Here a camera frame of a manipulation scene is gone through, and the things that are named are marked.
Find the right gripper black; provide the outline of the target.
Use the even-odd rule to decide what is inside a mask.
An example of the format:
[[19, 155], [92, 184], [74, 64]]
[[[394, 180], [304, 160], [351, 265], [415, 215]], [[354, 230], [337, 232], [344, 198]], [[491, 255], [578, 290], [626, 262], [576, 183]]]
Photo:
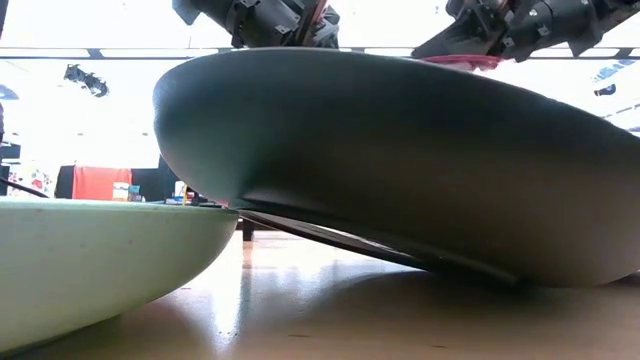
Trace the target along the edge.
[[639, 12], [639, 0], [469, 0], [411, 58], [491, 55], [518, 62], [561, 43], [578, 56]]

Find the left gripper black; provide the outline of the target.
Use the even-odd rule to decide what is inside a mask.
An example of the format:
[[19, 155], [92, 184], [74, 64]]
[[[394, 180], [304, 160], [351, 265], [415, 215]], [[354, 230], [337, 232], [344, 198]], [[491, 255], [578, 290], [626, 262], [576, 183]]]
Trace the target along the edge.
[[282, 0], [173, 0], [187, 25], [200, 14], [224, 28], [234, 48], [294, 45], [338, 49], [339, 14], [327, 0], [303, 0], [299, 14]]

